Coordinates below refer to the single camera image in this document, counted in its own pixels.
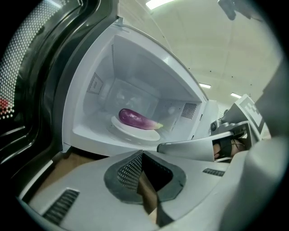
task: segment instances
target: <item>fluorescent light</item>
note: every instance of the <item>fluorescent light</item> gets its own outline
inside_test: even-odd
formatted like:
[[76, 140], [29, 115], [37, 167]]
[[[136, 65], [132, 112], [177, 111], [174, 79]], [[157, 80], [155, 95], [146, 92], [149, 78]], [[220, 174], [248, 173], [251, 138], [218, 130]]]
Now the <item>fluorescent light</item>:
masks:
[[168, 2], [172, 2], [174, 0], [150, 0], [146, 3], [149, 9], [157, 8], [160, 5], [166, 4]]
[[235, 93], [233, 93], [233, 92], [232, 92], [231, 96], [234, 96], [234, 97], [236, 97], [236, 98], [238, 98], [238, 99], [239, 99], [239, 98], [242, 98], [242, 96], [239, 96], [239, 95], [237, 95], [237, 94], [235, 94]]
[[208, 88], [208, 89], [211, 88], [211, 85], [208, 85], [208, 84], [200, 83], [199, 85], [200, 85], [201, 87], [203, 87], [203, 88]]

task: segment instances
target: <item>vent slot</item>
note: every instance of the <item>vent slot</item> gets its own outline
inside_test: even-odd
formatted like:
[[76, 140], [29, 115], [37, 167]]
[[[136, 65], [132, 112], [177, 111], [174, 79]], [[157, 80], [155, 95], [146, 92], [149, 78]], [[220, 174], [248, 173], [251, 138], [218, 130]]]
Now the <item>vent slot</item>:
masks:
[[103, 81], [100, 77], [94, 72], [93, 77], [90, 80], [89, 86], [87, 87], [86, 92], [98, 95], [103, 87]]
[[112, 44], [112, 58], [114, 58], [114, 49], [113, 49], [113, 44]]
[[50, 222], [59, 225], [78, 197], [79, 192], [67, 189], [44, 213], [43, 217]]
[[225, 173], [224, 171], [214, 170], [210, 168], [206, 168], [205, 170], [203, 170], [203, 172], [211, 174], [211, 175], [215, 175], [215, 176], [223, 176]]
[[196, 111], [197, 105], [195, 103], [186, 103], [182, 110], [182, 117], [192, 119]]

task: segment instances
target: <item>eggplant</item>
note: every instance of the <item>eggplant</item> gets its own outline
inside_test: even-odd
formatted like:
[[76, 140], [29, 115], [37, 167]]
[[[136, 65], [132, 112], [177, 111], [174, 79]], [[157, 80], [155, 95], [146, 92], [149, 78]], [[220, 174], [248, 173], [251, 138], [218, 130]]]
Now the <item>eggplant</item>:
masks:
[[163, 127], [162, 124], [150, 120], [143, 115], [127, 108], [121, 109], [118, 113], [118, 117], [122, 123], [144, 130], [159, 129]]

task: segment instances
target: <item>label sticker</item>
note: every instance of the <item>label sticker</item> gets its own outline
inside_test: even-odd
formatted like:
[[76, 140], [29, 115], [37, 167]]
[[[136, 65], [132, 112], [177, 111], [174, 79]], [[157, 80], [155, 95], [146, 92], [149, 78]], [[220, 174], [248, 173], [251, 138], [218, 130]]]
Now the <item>label sticker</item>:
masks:
[[265, 121], [256, 108], [254, 102], [250, 98], [245, 98], [239, 105], [245, 111], [247, 118], [249, 117], [251, 119], [259, 134], [261, 134]]
[[103, 87], [103, 81], [94, 72], [93, 77], [90, 80], [89, 87], [87, 88], [86, 92], [98, 95], [102, 87]]

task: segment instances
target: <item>black microwave door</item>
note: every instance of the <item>black microwave door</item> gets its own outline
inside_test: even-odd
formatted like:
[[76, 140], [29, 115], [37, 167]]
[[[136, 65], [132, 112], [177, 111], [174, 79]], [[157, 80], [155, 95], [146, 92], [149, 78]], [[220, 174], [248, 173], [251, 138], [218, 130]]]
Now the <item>black microwave door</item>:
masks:
[[117, 19], [117, 5], [118, 0], [43, 0], [3, 49], [0, 170], [16, 196], [62, 150], [62, 114], [73, 74]]

